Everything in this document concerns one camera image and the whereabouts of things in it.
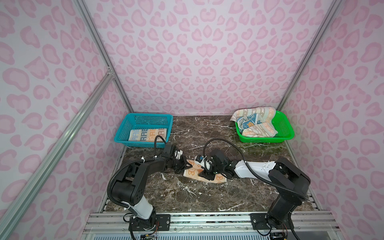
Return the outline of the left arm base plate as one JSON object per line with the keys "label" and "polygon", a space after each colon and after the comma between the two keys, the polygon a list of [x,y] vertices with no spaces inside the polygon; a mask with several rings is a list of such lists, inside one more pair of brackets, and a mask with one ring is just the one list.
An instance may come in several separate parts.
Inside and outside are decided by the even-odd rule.
{"label": "left arm base plate", "polygon": [[169,231],[171,223],[171,215],[169,214],[156,214],[150,216],[148,220],[133,218],[133,222],[130,227],[133,231],[141,232],[154,232],[157,231]]}

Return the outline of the blue patterned towel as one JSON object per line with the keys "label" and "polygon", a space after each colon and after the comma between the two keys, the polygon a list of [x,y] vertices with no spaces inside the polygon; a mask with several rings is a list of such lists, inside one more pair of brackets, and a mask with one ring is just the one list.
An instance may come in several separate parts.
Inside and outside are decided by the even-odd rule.
{"label": "blue patterned towel", "polygon": [[261,120],[259,114],[251,114],[249,116],[242,116],[237,118],[238,128],[242,131],[261,123],[263,123],[263,121]]}

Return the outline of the orange bear pattern towel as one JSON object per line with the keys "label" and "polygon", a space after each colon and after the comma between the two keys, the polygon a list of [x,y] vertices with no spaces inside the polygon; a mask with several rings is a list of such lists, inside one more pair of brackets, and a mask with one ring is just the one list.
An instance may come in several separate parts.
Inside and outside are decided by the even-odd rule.
{"label": "orange bear pattern towel", "polygon": [[214,180],[207,180],[203,177],[200,177],[199,174],[203,172],[203,168],[200,164],[196,163],[192,160],[187,160],[189,164],[192,165],[191,168],[184,170],[183,176],[192,180],[205,182],[205,183],[212,183],[212,184],[223,184],[227,182],[227,179],[223,177],[221,174],[216,174]]}

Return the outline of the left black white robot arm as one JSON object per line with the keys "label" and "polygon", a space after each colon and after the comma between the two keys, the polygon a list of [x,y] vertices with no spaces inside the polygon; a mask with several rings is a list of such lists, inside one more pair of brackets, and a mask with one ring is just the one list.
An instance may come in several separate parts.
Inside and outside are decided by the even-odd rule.
{"label": "left black white robot arm", "polygon": [[133,214],[133,220],[149,229],[156,223],[156,209],[144,196],[148,177],[168,169],[183,174],[192,167],[183,151],[175,145],[166,144],[163,151],[155,154],[152,159],[143,158],[121,166],[110,179],[108,198],[114,204],[128,208]]}

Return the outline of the cream rabbit lettered towel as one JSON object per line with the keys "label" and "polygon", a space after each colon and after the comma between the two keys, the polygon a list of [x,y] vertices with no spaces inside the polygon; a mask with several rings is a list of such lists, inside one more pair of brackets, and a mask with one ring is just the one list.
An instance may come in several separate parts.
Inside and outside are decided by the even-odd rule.
{"label": "cream rabbit lettered towel", "polygon": [[129,135],[130,142],[150,142],[155,141],[156,136],[166,139],[167,129],[138,129],[131,130]]}

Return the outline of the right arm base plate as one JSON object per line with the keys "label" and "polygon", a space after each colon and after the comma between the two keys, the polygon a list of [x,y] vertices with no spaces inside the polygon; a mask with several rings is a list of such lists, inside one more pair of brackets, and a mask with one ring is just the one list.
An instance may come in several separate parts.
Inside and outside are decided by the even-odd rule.
{"label": "right arm base plate", "polygon": [[283,226],[290,230],[290,223],[293,224],[289,216],[278,219],[268,213],[251,213],[250,219],[254,230],[282,229]]}

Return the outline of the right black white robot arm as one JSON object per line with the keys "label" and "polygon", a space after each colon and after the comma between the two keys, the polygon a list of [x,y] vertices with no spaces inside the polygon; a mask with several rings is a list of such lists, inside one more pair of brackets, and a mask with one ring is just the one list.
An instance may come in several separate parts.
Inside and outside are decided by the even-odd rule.
{"label": "right black white robot arm", "polygon": [[283,225],[289,214],[308,200],[310,178],[286,158],[280,157],[272,162],[230,160],[223,151],[214,149],[207,157],[197,156],[195,162],[203,168],[199,176],[207,180],[213,180],[216,174],[221,174],[230,180],[258,179],[275,187],[278,196],[263,221],[273,228]]}

